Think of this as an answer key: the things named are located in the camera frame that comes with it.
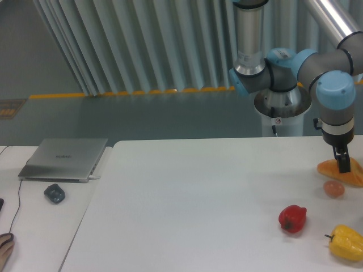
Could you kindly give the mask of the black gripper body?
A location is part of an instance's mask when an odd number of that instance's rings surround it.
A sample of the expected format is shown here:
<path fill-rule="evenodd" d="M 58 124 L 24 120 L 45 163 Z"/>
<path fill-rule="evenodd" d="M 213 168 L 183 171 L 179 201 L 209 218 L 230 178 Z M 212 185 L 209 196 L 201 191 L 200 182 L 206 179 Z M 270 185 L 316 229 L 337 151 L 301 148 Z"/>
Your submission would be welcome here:
<path fill-rule="evenodd" d="M 353 140 L 354 129 L 339 135 L 333 135 L 322 130 L 322 137 L 327 144 L 336 148 L 342 148 L 343 146 L 347 146 Z"/>

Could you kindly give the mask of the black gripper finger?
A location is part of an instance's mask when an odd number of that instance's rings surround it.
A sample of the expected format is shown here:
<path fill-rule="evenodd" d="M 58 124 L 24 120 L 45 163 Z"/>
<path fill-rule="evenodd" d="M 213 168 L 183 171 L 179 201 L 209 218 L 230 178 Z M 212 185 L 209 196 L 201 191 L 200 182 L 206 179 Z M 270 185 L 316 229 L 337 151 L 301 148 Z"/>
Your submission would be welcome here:
<path fill-rule="evenodd" d="M 333 147 L 334 158 L 340 173 L 351 171 L 351 162 L 347 146 Z"/>

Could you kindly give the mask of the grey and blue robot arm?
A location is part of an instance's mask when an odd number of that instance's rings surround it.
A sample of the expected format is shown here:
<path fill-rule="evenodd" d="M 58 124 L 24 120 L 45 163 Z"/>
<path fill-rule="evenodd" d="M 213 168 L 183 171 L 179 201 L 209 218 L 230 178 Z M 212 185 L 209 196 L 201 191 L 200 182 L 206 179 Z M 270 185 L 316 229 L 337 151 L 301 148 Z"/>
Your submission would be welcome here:
<path fill-rule="evenodd" d="M 314 126 L 331 145 L 337 168 L 351 171 L 348 144 L 354 137 L 354 76 L 362 73 L 362 30 L 339 1 L 305 1 L 335 50 L 320 54 L 287 48 L 262 52 L 266 1 L 233 1 L 237 58 L 230 79 L 242 95 L 264 91 L 255 108 L 276 125 L 278 118 L 304 114 L 316 99 L 320 116 Z"/>

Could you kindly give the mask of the person's hand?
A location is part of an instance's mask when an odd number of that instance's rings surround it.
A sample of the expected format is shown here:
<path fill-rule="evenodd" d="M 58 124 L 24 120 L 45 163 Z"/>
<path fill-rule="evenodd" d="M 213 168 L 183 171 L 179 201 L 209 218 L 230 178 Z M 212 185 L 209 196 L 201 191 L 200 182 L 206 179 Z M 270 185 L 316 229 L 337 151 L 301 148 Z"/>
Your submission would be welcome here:
<path fill-rule="evenodd" d="M 14 247 L 12 247 L 11 249 L 6 248 L 6 243 L 8 238 L 9 238 L 9 233 L 1 234 L 1 271 L 3 270 L 14 248 Z"/>

